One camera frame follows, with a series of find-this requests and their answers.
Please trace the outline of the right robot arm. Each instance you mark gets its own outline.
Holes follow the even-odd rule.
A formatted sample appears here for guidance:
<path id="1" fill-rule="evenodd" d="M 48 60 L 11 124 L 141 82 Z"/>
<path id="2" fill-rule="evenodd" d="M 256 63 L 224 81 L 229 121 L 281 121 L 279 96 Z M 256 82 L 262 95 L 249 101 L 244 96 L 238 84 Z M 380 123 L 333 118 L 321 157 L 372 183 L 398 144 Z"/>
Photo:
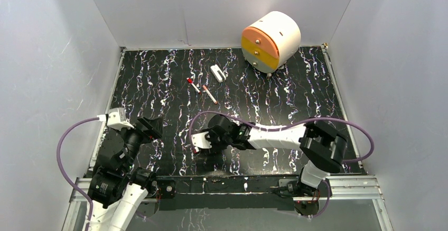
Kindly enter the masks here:
<path id="1" fill-rule="evenodd" d="M 300 150 L 308 158 L 297 180 L 281 179 L 273 193 L 283 197 L 312 196 L 326 178 L 342 170 L 348 140 L 324 121 L 294 126 L 233 122 L 215 114 L 208 127 L 191 136 L 198 153 L 216 154 L 231 146 L 241 151 L 267 148 Z"/>

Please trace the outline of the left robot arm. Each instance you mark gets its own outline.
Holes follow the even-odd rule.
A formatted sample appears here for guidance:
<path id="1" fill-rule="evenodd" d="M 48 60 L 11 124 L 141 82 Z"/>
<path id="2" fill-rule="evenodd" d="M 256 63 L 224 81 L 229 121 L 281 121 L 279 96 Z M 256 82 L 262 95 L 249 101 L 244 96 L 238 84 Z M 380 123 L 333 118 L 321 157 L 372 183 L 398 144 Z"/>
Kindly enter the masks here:
<path id="1" fill-rule="evenodd" d="M 101 119 L 123 139 L 123 147 L 95 168 L 84 226 L 85 230 L 126 230 L 143 199 L 158 192 L 156 174 L 132 166 L 143 144 L 162 137 L 163 118 L 139 117 L 131 124 L 114 113 Z"/>

